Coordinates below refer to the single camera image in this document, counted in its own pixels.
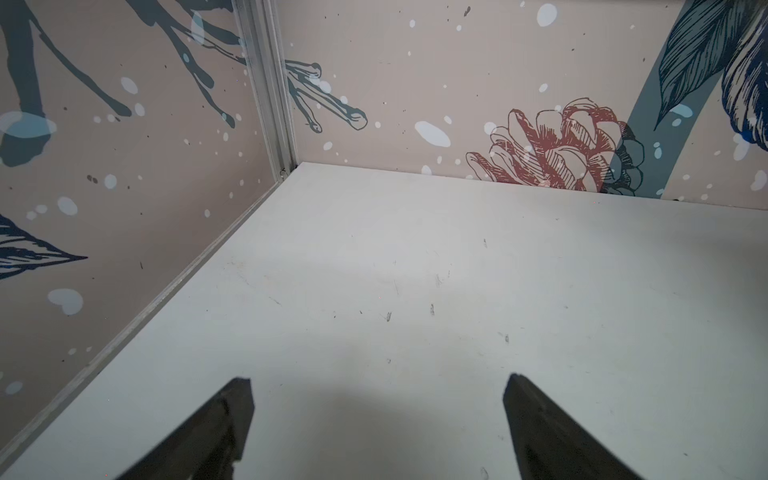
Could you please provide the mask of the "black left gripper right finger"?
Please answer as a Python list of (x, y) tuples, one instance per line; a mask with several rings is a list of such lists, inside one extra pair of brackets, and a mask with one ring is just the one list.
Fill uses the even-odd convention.
[(523, 479), (639, 477), (527, 377), (510, 375), (503, 405)]

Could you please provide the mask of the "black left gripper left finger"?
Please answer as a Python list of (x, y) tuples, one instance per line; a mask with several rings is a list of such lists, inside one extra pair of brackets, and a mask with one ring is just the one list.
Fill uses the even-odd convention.
[(233, 378), (119, 479), (232, 479), (254, 411), (251, 381)]

